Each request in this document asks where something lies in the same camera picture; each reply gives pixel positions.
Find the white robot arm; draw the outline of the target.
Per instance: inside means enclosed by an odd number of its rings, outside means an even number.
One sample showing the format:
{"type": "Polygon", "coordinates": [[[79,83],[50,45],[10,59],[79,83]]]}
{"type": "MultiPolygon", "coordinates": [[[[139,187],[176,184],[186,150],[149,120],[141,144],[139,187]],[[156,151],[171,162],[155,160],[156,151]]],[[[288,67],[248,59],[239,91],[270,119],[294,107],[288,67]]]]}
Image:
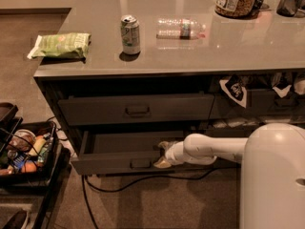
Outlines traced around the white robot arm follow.
{"type": "Polygon", "coordinates": [[[188,135],[162,141],[154,166],[209,165],[221,157],[241,165],[240,229],[305,229],[305,130],[269,123],[248,137],[188,135]]]}

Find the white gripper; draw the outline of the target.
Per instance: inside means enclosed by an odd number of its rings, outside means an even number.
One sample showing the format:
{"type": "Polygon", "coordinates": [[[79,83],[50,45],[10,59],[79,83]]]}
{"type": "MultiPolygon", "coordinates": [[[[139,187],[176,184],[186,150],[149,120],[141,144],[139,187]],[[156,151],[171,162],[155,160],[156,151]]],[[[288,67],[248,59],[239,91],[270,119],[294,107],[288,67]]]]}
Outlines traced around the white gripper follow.
{"type": "Polygon", "coordinates": [[[183,142],[173,142],[173,141],[161,141],[158,144],[159,148],[165,150],[165,157],[159,158],[153,166],[158,169],[167,169],[171,165],[183,164],[186,161],[184,155],[184,145],[183,142]]]}

